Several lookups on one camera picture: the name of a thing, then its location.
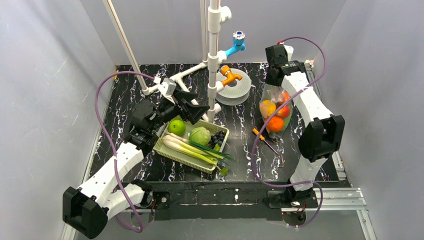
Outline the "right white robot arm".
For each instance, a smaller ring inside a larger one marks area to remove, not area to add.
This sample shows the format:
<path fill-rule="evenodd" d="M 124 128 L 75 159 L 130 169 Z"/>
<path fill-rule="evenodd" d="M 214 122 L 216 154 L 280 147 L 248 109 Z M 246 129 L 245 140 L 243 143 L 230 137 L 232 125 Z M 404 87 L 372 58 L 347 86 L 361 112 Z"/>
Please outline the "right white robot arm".
<path fill-rule="evenodd" d="M 297 142 L 300 158 L 288 180 L 289 186 L 269 191 L 264 202 L 272 209 L 294 207 L 295 203 L 303 208 L 313 197 L 313 183 L 320 168 L 340 148 L 345 119 L 325 107 L 309 86 L 305 65 L 290 61 L 283 44 L 267 47 L 265 54 L 268 63 L 265 82 L 281 87 L 290 96 L 298 93 L 291 102 L 301 114 L 305 129 Z"/>

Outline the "white pvc pipe frame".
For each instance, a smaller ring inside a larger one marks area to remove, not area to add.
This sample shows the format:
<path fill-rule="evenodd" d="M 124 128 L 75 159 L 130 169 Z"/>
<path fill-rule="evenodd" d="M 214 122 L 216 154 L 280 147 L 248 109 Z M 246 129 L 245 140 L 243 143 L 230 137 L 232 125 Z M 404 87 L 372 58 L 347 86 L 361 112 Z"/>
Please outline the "white pvc pipe frame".
<path fill-rule="evenodd" d="M 134 73 L 140 73 L 140 68 L 135 55 L 128 42 L 124 29 L 119 20 L 118 14 L 111 0 L 104 0 L 106 12 L 112 22 L 117 36 L 123 46 L 123 49 L 130 61 Z M 198 70 L 208 69 L 207 84 L 207 100 L 210 109 L 202 116 L 202 119 L 210 123 L 214 122 L 216 113 L 221 111 L 221 107 L 216 103 L 216 96 L 219 87 L 223 88 L 223 84 L 216 83 L 217 71 L 219 65 L 227 60 L 224 51 L 219 51 L 219 32 L 221 25 L 231 19 L 231 10 L 227 6 L 221 6 L 219 0 L 210 0 L 209 6 L 205 0 L 201 0 L 200 4 L 200 23 L 201 23 L 201 43 L 202 43 L 202 62 L 196 66 L 179 72 L 171 76 L 171 80 L 177 83 L 182 90 L 187 91 L 188 88 L 183 83 L 182 78 L 190 75 Z"/>

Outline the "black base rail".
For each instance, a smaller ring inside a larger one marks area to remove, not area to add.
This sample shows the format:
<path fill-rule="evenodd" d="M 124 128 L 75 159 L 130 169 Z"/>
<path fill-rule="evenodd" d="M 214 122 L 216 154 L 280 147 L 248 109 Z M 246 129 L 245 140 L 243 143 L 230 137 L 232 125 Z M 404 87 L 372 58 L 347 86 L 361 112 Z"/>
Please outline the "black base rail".
<path fill-rule="evenodd" d="M 266 219 L 280 221 L 282 189 L 258 182 L 165 182 L 150 181 L 155 220 L 182 219 Z"/>

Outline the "yellow handled screwdriver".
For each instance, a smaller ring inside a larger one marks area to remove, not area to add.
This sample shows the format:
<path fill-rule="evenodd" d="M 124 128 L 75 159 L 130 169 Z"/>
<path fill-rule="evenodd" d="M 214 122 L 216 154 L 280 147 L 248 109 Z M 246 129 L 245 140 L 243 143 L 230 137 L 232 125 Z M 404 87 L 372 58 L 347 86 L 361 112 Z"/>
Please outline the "yellow handled screwdriver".
<path fill-rule="evenodd" d="M 252 132 L 257 136 L 257 137 L 259 137 L 259 139 L 263 142 L 263 143 L 265 143 L 276 155 L 278 155 L 279 153 L 266 141 L 266 139 L 265 139 L 265 137 L 262 135 L 262 134 L 259 134 L 259 130 L 256 128 L 256 127 L 254 127 L 253 129 L 252 129 Z"/>

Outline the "pale green plastic basket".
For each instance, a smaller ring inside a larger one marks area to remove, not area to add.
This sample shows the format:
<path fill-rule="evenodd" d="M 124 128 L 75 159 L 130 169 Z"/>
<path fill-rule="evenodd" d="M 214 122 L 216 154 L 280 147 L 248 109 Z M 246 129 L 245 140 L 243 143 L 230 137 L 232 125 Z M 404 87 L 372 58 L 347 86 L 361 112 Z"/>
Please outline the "pale green plastic basket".
<path fill-rule="evenodd" d="M 197 123 L 175 117 L 164 125 L 163 132 L 155 143 L 156 154 L 185 166 L 212 174 L 218 170 L 225 174 L 228 162 L 235 159 L 223 149 L 229 136 L 229 129 L 205 120 Z"/>

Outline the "clear zip top bag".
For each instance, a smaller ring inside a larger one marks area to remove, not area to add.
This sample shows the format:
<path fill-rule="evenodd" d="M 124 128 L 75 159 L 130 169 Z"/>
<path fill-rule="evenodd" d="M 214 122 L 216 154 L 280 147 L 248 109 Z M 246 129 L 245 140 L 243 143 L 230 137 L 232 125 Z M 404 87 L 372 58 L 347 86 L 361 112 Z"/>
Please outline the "clear zip top bag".
<path fill-rule="evenodd" d="M 289 101 L 282 109 L 271 117 L 271 115 L 288 99 L 289 93 L 281 86 L 265 83 L 259 101 L 259 111 L 265 123 L 270 119 L 265 129 L 271 139 L 282 139 L 293 113 L 293 104 Z"/>

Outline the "green toy scallions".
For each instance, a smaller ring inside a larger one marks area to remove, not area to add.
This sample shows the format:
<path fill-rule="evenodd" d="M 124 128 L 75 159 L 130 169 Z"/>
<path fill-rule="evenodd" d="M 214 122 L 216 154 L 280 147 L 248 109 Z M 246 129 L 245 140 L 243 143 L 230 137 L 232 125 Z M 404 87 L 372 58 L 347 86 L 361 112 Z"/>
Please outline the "green toy scallions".
<path fill-rule="evenodd" d="M 156 150 L 164 157 L 207 174 L 217 170 L 224 176 L 228 172 L 229 162 L 236 161 L 229 153 L 214 150 L 173 133 L 162 136 Z"/>

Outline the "green toy apple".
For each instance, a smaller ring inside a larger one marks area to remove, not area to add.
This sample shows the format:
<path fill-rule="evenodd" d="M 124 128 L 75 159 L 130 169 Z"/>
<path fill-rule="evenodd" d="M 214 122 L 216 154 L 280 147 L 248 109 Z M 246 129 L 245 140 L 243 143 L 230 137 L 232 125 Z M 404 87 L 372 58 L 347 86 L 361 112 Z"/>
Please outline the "green toy apple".
<path fill-rule="evenodd" d="M 186 132 L 186 124 L 180 119 L 174 119 L 168 123 L 167 130 L 169 133 L 183 137 Z"/>

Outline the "grey filament spool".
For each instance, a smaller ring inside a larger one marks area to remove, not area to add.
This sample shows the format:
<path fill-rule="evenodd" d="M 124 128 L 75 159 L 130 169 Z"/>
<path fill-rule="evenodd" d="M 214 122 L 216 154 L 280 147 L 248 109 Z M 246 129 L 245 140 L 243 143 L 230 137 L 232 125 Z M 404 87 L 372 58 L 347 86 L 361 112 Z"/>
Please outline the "grey filament spool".
<path fill-rule="evenodd" d="M 241 76 L 241 80 L 234 80 L 217 92 L 216 100 L 223 105 L 236 106 L 247 100 L 250 95 L 252 80 L 248 74 L 240 69 L 230 68 L 231 73 Z"/>

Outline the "orange green toy mango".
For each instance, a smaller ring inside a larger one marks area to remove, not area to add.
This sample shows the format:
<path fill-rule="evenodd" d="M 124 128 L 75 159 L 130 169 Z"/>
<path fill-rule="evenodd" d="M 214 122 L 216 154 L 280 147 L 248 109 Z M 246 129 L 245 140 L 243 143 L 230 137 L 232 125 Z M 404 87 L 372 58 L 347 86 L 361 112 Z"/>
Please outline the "orange green toy mango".
<path fill-rule="evenodd" d="M 282 118 L 282 119 L 286 119 L 288 118 L 292 113 L 292 107 L 290 105 L 286 105 L 284 107 L 282 107 L 278 112 L 277 112 L 277 116 Z"/>

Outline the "green toy cabbage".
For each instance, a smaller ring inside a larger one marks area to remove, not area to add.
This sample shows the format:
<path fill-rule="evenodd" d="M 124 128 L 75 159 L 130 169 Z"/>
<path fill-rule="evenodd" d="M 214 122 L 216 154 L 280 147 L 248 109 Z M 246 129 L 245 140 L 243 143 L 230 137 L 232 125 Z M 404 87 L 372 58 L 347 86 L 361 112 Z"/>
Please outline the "green toy cabbage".
<path fill-rule="evenodd" d="M 188 139 L 194 143 L 206 146 L 211 139 L 211 133 L 205 127 L 196 127 L 190 132 Z"/>

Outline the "dark toy grapes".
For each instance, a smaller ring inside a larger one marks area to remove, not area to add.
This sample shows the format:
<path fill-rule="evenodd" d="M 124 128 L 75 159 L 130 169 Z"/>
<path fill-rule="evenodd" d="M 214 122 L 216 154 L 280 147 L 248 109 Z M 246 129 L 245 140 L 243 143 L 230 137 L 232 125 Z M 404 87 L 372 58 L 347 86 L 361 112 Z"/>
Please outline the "dark toy grapes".
<path fill-rule="evenodd" d="M 221 149 L 221 146 L 223 145 L 225 136 L 226 136 L 225 131 L 216 132 L 214 135 L 210 137 L 210 141 L 207 146 L 211 149 L 219 151 Z"/>

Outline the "orange toy fruit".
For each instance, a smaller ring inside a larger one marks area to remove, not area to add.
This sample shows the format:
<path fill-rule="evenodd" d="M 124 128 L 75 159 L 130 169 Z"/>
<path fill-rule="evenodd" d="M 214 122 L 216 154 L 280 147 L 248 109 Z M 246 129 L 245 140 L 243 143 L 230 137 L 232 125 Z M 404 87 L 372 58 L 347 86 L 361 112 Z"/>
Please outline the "orange toy fruit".
<path fill-rule="evenodd" d="M 284 129 L 285 122 L 284 119 L 279 116 L 273 116 L 269 118 L 270 121 L 266 125 L 266 130 L 269 133 L 278 133 Z"/>

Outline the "orange toy faucet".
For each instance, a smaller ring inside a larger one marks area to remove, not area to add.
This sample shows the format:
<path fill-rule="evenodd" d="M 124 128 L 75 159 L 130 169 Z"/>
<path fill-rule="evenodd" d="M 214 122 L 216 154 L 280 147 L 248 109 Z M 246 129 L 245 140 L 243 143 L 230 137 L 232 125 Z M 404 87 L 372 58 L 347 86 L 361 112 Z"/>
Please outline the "orange toy faucet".
<path fill-rule="evenodd" d="M 233 81 L 240 81 L 243 78 L 240 74 L 233 73 L 228 65 L 222 66 L 219 72 L 225 77 L 225 80 L 221 81 L 224 87 L 226 87 Z"/>

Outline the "blue toy faucet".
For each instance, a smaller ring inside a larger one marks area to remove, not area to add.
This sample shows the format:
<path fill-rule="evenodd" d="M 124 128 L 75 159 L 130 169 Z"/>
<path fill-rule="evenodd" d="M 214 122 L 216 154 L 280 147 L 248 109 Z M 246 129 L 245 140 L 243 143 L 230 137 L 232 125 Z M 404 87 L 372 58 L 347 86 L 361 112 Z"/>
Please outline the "blue toy faucet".
<path fill-rule="evenodd" d="M 233 33 L 232 35 L 233 46 L 224 51 L 227 58 L 237 52 L 243 52 L 246 50 L 246 45 L 244 43 L 245 37 L 246 37 L 245 33 L 241 30 L 237 30 Z"/>

